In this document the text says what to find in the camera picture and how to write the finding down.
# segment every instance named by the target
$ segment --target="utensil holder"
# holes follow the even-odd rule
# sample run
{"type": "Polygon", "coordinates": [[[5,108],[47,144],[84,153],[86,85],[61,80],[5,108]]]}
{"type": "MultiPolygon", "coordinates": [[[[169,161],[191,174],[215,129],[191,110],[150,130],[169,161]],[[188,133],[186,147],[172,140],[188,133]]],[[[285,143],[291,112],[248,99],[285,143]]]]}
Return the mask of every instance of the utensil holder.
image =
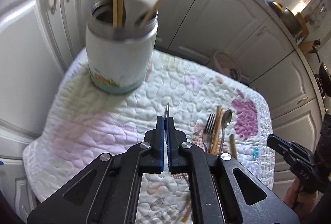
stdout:
{"type": "Polygon", "coordinates": [[[113,28],[113,0],[99,0],[88,14],[86,52],[93,83],[110,94],[125,94],[145,79],[153,54],[158,14],[139,27],[113,28]]]}

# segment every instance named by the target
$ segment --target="hand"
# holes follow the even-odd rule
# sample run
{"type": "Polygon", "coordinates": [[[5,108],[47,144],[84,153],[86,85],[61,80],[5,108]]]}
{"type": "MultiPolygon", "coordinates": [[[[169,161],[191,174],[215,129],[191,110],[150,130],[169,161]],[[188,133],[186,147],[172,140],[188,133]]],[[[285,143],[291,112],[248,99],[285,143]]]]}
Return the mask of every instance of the hand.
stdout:
{"type": "Polygon", "coordinates": [[[292,186],[287,190],[286,196],[284,198],[284,203],[289,207],[293,207],[295,202],[298,202],[298,206],[294,209],[297,216],[302,219],[305,218],[315,207],[317,192],[306,193],[300,192],[302,187],[300,187],[300,180],[295,178],[292,186]]]}

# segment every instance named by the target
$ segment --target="metal utensil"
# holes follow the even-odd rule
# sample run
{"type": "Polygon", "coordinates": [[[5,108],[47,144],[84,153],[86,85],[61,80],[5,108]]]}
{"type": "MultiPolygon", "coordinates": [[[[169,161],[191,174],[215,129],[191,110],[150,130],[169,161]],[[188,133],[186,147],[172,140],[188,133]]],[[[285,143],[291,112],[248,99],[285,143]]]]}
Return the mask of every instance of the metal utensil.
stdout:
{"type": "Polygon", "coordinates": [[[210,148],[210,142],[212,138],[212,134],[215,129],[215,123],[216,123],[216,115],[213,113],[210,113],[204,132],[202,133],[202,142],[204,143],[204,146],[206,148],[206,152],[209,153],[209,148],[210,148]]]}
{"type": "Polygon", "coordinates": [[[222,126],[222,141],[221,141],[221,150],[220,150],[220,153],[222,153],[222,148],[223,148],[223,144],[224,144],[224,138],[225,138],[225,132],[224,132],[224,130],[229,126],[231,120],[232,120],[232,111],[230,109],[228,109],[223,114],[222,122],[221,122],[221,126],[222,126]]]}

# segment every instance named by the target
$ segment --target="purple apple print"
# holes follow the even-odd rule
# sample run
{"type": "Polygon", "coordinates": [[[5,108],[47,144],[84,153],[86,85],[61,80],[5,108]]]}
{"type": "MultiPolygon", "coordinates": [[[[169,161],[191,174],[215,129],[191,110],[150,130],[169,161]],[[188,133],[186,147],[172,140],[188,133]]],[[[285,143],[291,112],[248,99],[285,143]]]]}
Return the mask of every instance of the purple apple print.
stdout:
{"type": "Polygon", "coordinates": [[[237,90],[237,93],[239,98],[231,102],[231,106],[235,109],[238,117],[234,129],[241,139],[247,140],[249,137],[258,134],[258,113],[251,100],[244,101],[244,94],[239,90],[237,90]]]}

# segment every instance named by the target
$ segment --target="frying pan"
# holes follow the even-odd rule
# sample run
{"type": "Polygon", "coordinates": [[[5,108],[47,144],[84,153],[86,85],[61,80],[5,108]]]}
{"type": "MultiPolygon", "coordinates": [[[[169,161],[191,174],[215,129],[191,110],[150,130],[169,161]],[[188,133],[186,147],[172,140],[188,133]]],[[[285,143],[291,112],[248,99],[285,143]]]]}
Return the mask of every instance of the frying pan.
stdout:
{"type": "Polygon", "coordinates": [[[323,89],[329,97],[331,97],[331,77],[330,73],[326,67],[326,65],[322,62],[321,66],[319,67],[319,77],[322,80],[323,89]]]}

